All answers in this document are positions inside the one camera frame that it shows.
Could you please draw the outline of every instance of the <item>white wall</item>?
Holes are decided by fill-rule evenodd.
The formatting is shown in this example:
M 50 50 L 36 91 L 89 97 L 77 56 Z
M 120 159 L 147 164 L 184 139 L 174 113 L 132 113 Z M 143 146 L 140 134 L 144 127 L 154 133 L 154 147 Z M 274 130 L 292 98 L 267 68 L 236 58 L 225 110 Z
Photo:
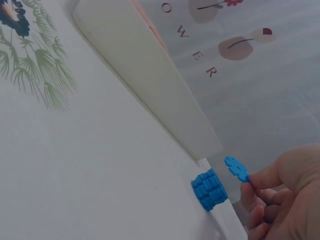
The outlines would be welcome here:
M 246 239 L 229 202 L 203 210 L 190 181 L 205 167 L 81 38 L 70 3 L 43 2 L 79 88 L 58 113 L 0 81 L 0 238 Z

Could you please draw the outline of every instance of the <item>pink flower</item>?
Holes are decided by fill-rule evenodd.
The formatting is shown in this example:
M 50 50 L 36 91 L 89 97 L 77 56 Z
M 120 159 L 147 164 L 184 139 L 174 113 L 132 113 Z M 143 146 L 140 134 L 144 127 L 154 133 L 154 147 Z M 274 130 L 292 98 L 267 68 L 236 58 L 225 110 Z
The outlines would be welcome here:
M 236 6 L 237 4 L 242 3 L 244 0 L 224 0 L 225 3 L 227 3 L 227 6 Z

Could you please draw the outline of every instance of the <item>blue plastic piece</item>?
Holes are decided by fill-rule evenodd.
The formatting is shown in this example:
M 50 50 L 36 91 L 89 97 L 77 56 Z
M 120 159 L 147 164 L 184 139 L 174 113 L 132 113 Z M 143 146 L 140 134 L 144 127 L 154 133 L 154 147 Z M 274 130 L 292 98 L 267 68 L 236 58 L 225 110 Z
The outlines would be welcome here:
M 224 159 L 224 163 L 229 167 L 229 171 L 234 176 L 237 176 L 241 182 L 243 183 L 249 182 L 248 171 L 244 165 L 240 164 L 238 159 L 232 156 L 227 156 Z
M 212 168 L 205 173 L 199 174 L 195 180 L 191 182 L 191 186 L 195 196 L 208 212 L 211 211 L 215 205 L 221 204 L 228 199 L 224 187 Z

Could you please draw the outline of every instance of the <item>printed letter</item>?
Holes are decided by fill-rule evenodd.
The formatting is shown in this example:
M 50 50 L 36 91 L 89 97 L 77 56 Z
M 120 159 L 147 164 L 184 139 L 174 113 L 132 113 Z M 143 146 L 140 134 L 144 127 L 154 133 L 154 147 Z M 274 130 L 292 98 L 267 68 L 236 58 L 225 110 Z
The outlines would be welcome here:
M 197 51 L 195 54 L 192 54 L 195 60 L 199 60 L 203 56 L 202 52 Z
M 210 78 L 212 77 L 212 74 L 216 74 L 217 73 L 217 69 L 215 67 L 210 68 L 208 71 L 206 71 L 206 73 L 210 73 Z
M 189 38 L 189 35 L 185 35 L 186 30 L 182 25 L 179 27 L 178 33 L 180 33 L 180 38 L 186 38 L 186 37 Z
M 162 11 L 164 11 L 166 14 L 172 11 L 172 6 L 167 2 L 163 3 L 161 7 L 162 7 Z

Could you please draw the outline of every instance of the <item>hand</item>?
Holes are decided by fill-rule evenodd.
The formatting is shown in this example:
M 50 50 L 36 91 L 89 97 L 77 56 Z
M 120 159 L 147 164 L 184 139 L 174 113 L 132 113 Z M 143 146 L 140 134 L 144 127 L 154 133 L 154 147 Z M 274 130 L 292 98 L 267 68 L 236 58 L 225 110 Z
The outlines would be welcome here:
M 248 240 L 320 240 L 320 144 L 286 152 L 249 179 L 241 185 Z

